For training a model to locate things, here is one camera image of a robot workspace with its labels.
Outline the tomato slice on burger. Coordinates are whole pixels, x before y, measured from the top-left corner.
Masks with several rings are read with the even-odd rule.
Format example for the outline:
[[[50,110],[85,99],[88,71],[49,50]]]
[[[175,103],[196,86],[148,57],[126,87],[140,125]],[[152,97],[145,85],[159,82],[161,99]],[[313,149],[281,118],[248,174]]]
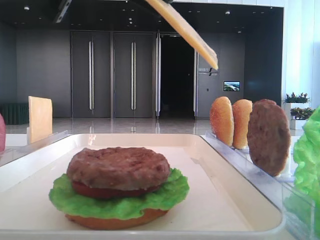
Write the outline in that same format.
[[[95,199],[140,197],[147,193],[152,193],[161,187],[161,185],[158,185],[146,189],[141,188],[135,190],[119,190],[111,188],[92,188],[76,181],[72,181],[71,186],[76,193]]]

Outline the standing green lettuce leaf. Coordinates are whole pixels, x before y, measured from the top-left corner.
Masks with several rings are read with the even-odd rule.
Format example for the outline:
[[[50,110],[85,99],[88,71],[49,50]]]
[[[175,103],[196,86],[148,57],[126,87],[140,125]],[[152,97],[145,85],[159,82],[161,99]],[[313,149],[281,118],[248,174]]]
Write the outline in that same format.
[[[315,226],[320,233],[320,109],[317,108],[303,126],[304,134],[293,148],[297,163],[294,185],[315,202]]]

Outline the clear right food rack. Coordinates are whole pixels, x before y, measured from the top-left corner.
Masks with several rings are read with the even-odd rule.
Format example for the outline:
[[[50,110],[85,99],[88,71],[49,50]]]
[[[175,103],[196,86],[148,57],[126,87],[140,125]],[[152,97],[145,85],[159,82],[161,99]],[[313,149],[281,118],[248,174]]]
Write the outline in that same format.
[[[203,137],[229,164],[283,211],[286,229],[294,239],[318,240],[320,238],[320,231],[317,229],[320,211],[311,197],[293,186],[292,178],[271,177],[248,161],[245,151],[226,146],[210,132],[206,132]]]

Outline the standing bun slice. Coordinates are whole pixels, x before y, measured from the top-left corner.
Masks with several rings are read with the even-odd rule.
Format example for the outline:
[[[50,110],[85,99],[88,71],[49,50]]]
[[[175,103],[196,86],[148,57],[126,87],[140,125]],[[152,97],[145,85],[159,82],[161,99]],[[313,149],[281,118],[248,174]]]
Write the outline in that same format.
[[[209,118],[212,132],[221,142],[231,147],[234,137],[234,116],[228,97],[221,96],[214,100]]]
[[[240,99],[232,105],[234,121],[232,145],[236,149],[244,149],[248,145],[248,123],[250,120],[252,107],[252,101],[247,99]]]

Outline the bottom bun on tray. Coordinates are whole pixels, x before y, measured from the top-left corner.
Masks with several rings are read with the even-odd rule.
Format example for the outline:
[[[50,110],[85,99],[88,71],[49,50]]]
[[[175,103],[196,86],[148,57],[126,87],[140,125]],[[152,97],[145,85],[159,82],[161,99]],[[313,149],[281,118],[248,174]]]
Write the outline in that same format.
[[[123,230],[148,224],[164,216],[167,212],[168,210],[147,208],[143,210],[143,216],[126,220],[117,218],[102,219],[95,217],[82,217],[69,214],[66,214],[65,217],[71,222],[92,230]]]

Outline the orange cheese slice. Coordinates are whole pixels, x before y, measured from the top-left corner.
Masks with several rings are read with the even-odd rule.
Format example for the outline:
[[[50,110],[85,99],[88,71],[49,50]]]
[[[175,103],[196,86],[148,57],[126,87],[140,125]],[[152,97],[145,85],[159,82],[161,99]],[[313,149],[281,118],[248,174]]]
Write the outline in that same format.
[[[219,69],[218,57],[215,51],[169,3],[163,0],[146,0],[146,2],[152,6],[212,68],[215,70]]]
[[[53,105],[49,98],[28,97],[29,143],[47,138],[53,133]]]

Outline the green lettuce on burger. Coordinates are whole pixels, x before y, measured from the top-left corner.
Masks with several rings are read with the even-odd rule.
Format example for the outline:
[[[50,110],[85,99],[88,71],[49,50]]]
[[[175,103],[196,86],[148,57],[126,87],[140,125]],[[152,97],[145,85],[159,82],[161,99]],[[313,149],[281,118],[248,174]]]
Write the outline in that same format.
[[[85,218],[128,220],[144,215],[144,210],[167,211],[184,201],[190,190],[188,178],[172,168],[168,180],[155,192],[139,197],[95,199],[76,193],[66,174],[53,182],[49,200],[61,212]]]

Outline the red tomato slice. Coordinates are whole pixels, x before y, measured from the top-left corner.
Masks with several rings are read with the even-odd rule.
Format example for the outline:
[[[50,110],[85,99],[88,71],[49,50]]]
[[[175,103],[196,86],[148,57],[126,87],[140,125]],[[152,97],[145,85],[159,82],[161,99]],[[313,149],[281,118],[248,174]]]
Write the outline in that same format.
[[[0,114],[0,152],[5,150],[6,145],[6,124],[3,116]]]

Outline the white serving tray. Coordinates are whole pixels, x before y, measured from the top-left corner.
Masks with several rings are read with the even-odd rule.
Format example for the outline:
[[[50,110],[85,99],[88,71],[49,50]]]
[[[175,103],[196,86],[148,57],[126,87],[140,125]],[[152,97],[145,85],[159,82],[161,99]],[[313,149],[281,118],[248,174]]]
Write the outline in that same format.
[[[49,201],[53,181],[83,148],[145,147],[187,176],[186,199],[165,216],[124,231],[67,220]],[[75,134],[0,168],[3,240],[287,240],[279,206],[207,141],[193,134]]]

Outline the standing meat patty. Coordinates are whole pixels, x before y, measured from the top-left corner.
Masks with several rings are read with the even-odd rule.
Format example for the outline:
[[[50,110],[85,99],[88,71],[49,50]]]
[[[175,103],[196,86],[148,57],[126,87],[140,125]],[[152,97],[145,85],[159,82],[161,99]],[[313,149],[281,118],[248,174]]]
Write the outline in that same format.
[[[291,133],[287,116],[276,102],[261,99],[253,104],[247,141],[253,164],[270,176],[279,175],[289,156]]]

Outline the front standing bun slice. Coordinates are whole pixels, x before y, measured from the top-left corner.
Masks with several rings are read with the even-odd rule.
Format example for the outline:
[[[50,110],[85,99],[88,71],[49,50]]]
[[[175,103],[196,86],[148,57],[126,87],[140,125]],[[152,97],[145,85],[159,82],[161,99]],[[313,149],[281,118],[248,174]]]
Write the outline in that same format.
[[[234,116],[228,97],[221,96],[214,100],[209,118],[212,132],[221,142],[231,147],[234,137]]]

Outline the clear food rack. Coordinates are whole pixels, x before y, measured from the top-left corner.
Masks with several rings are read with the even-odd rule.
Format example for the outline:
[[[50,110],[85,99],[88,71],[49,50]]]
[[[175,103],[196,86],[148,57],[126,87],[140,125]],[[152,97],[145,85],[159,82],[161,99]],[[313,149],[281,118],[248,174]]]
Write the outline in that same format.
[[[25,146],[19,146],[19,147],[7,149],[0,153],[0,166],[2,167],[6,164],[9,164],[19,158],[22,158],[28,154],[31,154],[41,148],[47,147],[68,136],[69,136],[68,131],[65,130],[63,132],[55,133],[53,135],[48,136],[47,138],[41,139],[34,143],[27,144]]]
[[[293,186],[292,178],[271,177],[248,161],[245,151],[226,146],[210,132],[206,132],[203,137],[229,164],[283,211],[286,229],[294,239],[318,240],[320,238],[320,231],[317,229],[320,211],[311,197]]]

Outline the wall display screen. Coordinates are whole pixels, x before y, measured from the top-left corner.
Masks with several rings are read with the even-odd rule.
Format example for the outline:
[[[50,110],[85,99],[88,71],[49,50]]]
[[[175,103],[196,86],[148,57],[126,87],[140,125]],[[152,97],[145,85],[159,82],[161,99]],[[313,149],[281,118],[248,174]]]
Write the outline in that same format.
[[[239,92],[240,91],[240,82],[239,81],[224,81],[223,90],[225,92]]]

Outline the clear left food rack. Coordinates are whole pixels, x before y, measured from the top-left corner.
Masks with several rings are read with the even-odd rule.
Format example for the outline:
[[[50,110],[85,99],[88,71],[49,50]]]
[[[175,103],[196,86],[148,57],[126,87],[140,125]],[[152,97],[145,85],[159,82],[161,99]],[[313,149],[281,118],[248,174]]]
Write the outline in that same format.
[[[55,133],[53,135],[48,136],[47,138],[41,139],[34,143],[27,144],[25,146],[19,146],[19,147],[7,149],[0,153],[0,166],[2,167],[6,164],[9,164],[19,158],[22,158],[28,154],[31,154],[41,148],[47,147],[68,136],[69,136],[68,131],[65,130],[63,132]]]

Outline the potted plant planter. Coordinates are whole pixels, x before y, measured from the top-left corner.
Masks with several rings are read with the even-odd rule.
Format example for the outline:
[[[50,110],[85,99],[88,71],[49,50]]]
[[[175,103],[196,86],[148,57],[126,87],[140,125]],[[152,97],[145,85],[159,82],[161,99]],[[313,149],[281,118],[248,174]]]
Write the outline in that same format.
[[[291,95],[286,94],[283,104],[291,130],[301,130],[315,111],[310,107],[308,94],[303,92],[300,94],[295,94],[294,92]]]

